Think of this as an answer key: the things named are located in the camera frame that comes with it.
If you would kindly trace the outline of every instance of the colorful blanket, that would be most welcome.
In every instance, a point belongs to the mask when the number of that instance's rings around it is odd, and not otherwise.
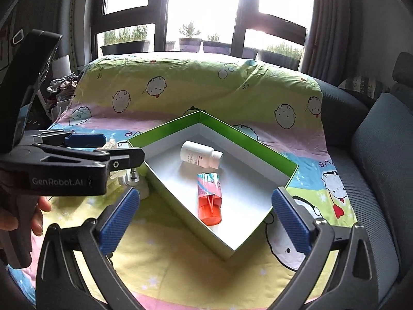
[[[104,133],[122,147],[129,137],[197,110],[296,162],[288,191],[314,217],[349,227],[356,221],[325,145],[320,88],[309,76],[285,68],[206,53],[107,56],[90,64],[68,110],[51,128]],[[104,197],[53,198],[45,225],[80,225],[113,202],[119,190],[111,179]],[[34,248],[40,245],[41,239],[35,240]],[[267,308],[303,259],[276,215],[269,214],[223,262],[156,192],[142,201],[113,256],[119,276],[148,310]],[[332,254],[311,298],[321,295],[334,260]],[[32,279],[36,264],[25,270]],[[92,279],[86,280],[102,299]]]

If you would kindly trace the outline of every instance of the green and white box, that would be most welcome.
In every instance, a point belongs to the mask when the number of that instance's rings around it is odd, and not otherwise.
[[[219,169],[182,162],[185,141],[224,153]],[[286,187],[298,166],[243,132],[204,112],[170,121],[129,140],[145,152],[140,172],[205,245],[224,260],[247,240],[271,211],[271,195]],[[222,189],[222,222],[198,219],[197,174],[217,172]]]

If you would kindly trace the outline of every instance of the gray curtain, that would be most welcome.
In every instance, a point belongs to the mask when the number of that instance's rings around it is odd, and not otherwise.
[[[338,85],[345,71],[350,32],[350,0],[314,0],[299,71]]]

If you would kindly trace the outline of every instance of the hand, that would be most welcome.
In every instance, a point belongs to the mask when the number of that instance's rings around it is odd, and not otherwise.
[[[37,236],[43,234],[43,213],[50,212],[52,206],[46,197],[40,197],[34,211],[33,219],[31,220],[31,228]],[[13,231],[19,226],[19,221],[10,212],[0,208],[0,229],[4,231]]]

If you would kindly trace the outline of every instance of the blue gripper pad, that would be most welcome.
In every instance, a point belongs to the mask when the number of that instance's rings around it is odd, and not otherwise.
[[[281,221],[297,252],[308,255],[311,251],[310,231],[288,199],[275,189],[271,197],[274,212]]]
[[[115,206],[98,234],[99,249],[104,255],[115,251],[139,208],[139,200],[139,191],[133,188]]]
[[[65,138],[65,145],[71,148],[99,148],[105,143],[103,134],[71,134]]]

